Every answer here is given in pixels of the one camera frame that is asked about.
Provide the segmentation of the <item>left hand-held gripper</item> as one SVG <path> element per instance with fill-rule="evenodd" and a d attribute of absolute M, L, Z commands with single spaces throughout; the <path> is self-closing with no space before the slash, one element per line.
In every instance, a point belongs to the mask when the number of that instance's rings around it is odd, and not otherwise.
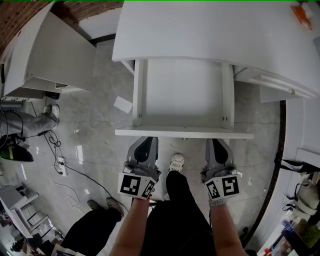
<path fill-rule="evenodd" d="M 118 175 L 117 192 L 135 199 L 150 198 L 155 185 L 160 179 L 161 171 L 144 165 L 155 165 L 158 159 L 159 139 L 143 136 L 128 149 L 124 170 Z"/>

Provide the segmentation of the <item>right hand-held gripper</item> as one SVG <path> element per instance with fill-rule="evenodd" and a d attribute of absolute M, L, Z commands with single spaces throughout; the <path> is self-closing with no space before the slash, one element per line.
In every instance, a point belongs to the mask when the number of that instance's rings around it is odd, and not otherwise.
<path fill-rule="evenodd" d="M 209 199 L 218 201 L 239 195 L 241 176 L 231 147 L 223 139 L 207 139 L 205 160 L 207 163 L 200 175 Z"/>

